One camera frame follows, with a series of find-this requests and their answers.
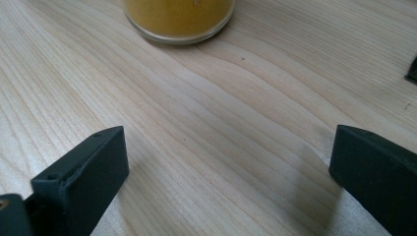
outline wood grain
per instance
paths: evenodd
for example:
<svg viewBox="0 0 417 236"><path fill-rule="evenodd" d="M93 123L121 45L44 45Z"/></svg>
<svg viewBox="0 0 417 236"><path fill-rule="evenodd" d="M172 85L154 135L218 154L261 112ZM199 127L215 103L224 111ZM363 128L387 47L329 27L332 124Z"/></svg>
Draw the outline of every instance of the wood grain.
<svg viewBox="0 0 417 236"><path fill-rule="evenodd" d="M118 0L0 1L0 193L123 125L131 175L93 235L388 235L328 163L337 124L417 152L416 26L413 0L237 0L171 47Z"/></svg>

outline light wood surface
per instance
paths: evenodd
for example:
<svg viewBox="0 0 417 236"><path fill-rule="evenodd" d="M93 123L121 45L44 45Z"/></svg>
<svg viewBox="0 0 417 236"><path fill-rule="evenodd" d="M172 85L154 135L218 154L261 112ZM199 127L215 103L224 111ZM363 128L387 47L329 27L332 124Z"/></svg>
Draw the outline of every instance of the light wood surface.
<svg viewBox="0 0 417 236"><path fill-rule="evenodd" d="M1 0L0 194L123 125L131 174L93 235L388 235L328 163L337 124L417 152L416 53L415 0L236 0L183 47L118 0Z"/></svg>

